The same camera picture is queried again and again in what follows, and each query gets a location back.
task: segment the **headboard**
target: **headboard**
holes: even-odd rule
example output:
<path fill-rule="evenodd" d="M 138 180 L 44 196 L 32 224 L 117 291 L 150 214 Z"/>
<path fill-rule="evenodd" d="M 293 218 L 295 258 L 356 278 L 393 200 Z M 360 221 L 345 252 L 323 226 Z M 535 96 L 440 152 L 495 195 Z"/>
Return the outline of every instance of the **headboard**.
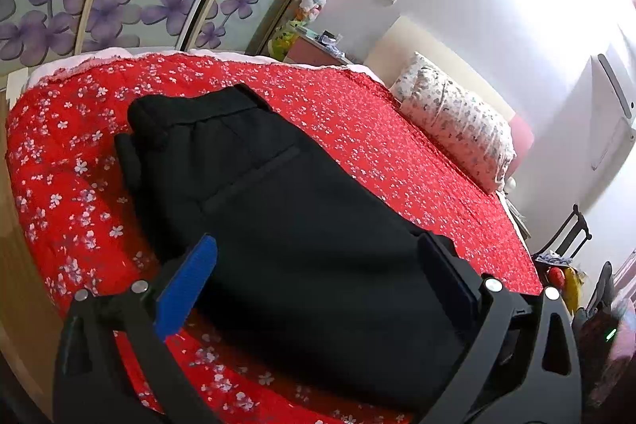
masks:
<path fill-rule="evenodd" d="M 530 126 L 504 101 L 504 98 L 475 69 L 435 39 L 411 19 L 401 16 L 373 47 L 365 65 L 390 87 L 417 51 L 431 60 L 454 81 L 476 93 L 497 110 L 510 125 L 517 157 L 508 168 L 508 176 L 516 170 L 534 142 Z"/>

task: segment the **metal screw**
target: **metal screw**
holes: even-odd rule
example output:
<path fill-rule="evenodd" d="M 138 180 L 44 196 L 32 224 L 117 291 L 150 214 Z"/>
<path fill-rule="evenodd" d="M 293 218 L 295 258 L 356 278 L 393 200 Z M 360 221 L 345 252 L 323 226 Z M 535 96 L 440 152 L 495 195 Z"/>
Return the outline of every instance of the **metal screw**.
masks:
<path fill-rule="evenodd" d="M 88 298 L 88 290 L 81 289 L 75 292 L 75 300 L 77 302 L 83 302 Z"/>
<path fill-rule="evenodd" d="M 561 296 L 561 294 L 559 294 L 558 292 L 558 289 L 556 289 L 554 286 L 548 286 L 544 293 L 550 300 L 558 300 Z"/>
<path fill-rule="evenodd" d="M 488 291 L 492 291 L 493 293 L 500 292 L 504 288 L 504 285 L 501 283 L 501 281 L 495 279 L 494 277 L 486 279 L 483 285 L 486 286 L 486 289 Z"/>
<path fill-rule="evenodd" d="M 130 290 L 133 293 L 144 293 L 148 289 L 148 283 L 145 280 L 136 280 L 130 286 Z"/>

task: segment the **white sheet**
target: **white sheet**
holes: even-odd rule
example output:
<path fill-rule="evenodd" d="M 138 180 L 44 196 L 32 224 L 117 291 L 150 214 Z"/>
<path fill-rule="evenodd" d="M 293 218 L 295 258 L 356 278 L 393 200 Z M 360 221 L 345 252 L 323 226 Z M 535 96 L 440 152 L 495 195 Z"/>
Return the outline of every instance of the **white sheet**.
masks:
<path fill-rule="evenodd" d="M 128 50 L 124 48 L 110 47 L 108 49 L 103 49 L 98 52 L 87 52 L 84 54 L 79 54 L 77 56 L 71 56 L 68 58 L 62 58 L 60 60 L 55 60 L 49 63 L 45 63 L 31 73 L 24 90 L 26 91 L 34 87 L 45 76 L 58 74 L 62 70 L 77 69 L 77 68 L 80 68 L 81 65 L 84 63 L 86 63 L 86 65 L 90 64 L 90 66 L 93 66 L 95 64 L 105 63 L 110 60 L 116 60 L 118 58 L 130 58 L 130 59 L 136 60 L 148 54 L 170 55 L 170 54 L 176 54 L 176 53 L 193 54 L 195 56 L 212 56 L 213 58 L 216 58 L 217 60 L 221 60 L 221 61 L 236 61 L 236 62 L 243 62 L 243 63 L 259 63 L 259 64 L 276 63 L 285 67 L 296 67 L 301 69 L 323 69 L 324 68 L 324 67 L 315 67 L 312 65 L 303 65 L 303 64 L 287 64 L 287 63 L 283 64 L 277 60 L 274 60 L 274 58 L 268 58 L 266 56 L 248 56 L 245 54 L 239 54 L 237 52 L 228 52 L 228 51 L 216 52 L 216 51 L 212 51 L 208 49 L 191 49 L 190 52 L 187 52 L 187 53 L 184 51 L 177 51 L 177 50 L 171 49 L 171 50 L 158 51 L 158 52 L 149 51 L 149 52 L 143 52 L 141 54 L 133 55 L 132 53 L 130 53 Z M 369 69 L 367 66 L 354 64 L 354 65 L 341 66 L 339 68 L 349 69 L 353 72 L 366 74 L 372 80 L 384 86 L 384 83 L 382 82 L 382 80 L 380 80 L 380 78 L 378 78 L 373 73 L 373 71 Z"/>

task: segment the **desk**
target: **desk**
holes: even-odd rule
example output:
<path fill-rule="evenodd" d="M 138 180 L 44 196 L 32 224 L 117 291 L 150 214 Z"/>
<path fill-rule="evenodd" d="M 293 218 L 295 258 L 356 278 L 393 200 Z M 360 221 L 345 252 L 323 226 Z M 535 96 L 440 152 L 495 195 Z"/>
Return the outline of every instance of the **desk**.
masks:
<path fill-rule="evenodd" d="M 353 62 L 347 58 L 333 56 L 322 44 L 298 33 L 298 38 L 291 46 L 283 63 L 302 63 L 319 67 L 323 65 L 351 65 Z"/>

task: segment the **pants pocket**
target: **pants pocket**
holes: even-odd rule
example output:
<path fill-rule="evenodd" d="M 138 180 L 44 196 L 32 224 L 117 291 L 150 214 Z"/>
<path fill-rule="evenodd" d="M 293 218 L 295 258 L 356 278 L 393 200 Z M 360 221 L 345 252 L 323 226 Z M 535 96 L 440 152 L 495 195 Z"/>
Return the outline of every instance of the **pants pocket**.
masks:
<path fill-rule="evenodd" d="M 293 158 L 300 155 L 300 149 L 296 145 L 292 145 L 285 149 L 262 166 L 256 169 L 247 171 L 247 173 L 241 175 L 229 186 L 223 187 L 217 191 L 213 196 L 209 197 L 202 203 L 202 209 L 205 213 L 216 211 L 220 206 L 224 205 L 229 199 L 238 195 L 250 186 L 253 186 L 266 175 L 281 167 L 283 164 L 289 162 Z"/>

